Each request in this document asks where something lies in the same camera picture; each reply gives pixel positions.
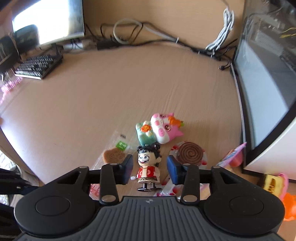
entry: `brown candy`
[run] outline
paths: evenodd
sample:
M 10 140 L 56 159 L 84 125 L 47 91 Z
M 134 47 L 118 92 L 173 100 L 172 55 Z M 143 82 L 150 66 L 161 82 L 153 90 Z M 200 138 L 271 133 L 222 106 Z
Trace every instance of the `brown candy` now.
M 103 152 L 104 163 L 121 163 L 126 157 L 126 154 L 118 148 L 106 150 Z
M 177 161 L 181 164 L 189 163 L 199 166 L 201 164 L 202 157 L 203 150 L 199 145 L 193 142 L 185 142 L 179 148 Z

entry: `orange toy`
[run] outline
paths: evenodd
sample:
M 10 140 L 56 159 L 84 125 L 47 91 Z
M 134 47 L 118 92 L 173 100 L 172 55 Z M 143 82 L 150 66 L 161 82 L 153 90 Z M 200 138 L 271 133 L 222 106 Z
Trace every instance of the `orange toy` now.
M 291 221 L 296 219 L 296 195 L 286 193 L 283 198 L 283 204 L 285 206 L 285 221 Z

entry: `pink cheek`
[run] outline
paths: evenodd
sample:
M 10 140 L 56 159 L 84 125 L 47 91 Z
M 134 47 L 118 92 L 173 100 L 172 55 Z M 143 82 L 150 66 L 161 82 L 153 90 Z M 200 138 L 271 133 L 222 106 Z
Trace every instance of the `pink cheek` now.
M 163 137 L 165 135 L 165 132 L 164 132 L 163 129 L 159 129 L 158 134 L 159 134 L 160 137 Z

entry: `toy head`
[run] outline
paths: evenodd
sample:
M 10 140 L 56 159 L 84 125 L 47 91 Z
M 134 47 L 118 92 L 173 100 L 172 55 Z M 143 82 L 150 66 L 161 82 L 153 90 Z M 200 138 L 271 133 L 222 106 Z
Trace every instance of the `toy head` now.
M 160 144 L 165 144 L 175 137 L 183 136 L 179 131 L 183 122 L 174 117 L 174 113 L 163 115 L 156 113 L 151 117 L 151 126 Z
M 160 145 L 153 144 L 153 145 L 146 145 L 146 146 L 139 146 L 138 151 L 138 163 L 140 166 L 155 166 L 157 163 L 160 162 Z

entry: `teal toy body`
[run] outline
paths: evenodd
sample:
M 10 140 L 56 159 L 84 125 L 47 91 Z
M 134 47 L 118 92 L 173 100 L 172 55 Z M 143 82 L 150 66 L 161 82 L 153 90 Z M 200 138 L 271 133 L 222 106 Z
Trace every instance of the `teal toy body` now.
M 142 146 L 151 145 L 157 141 L 156 135 L 152 130 L 150 121 L 137 123 L 136 130 L 137 130 L 139 142 Z

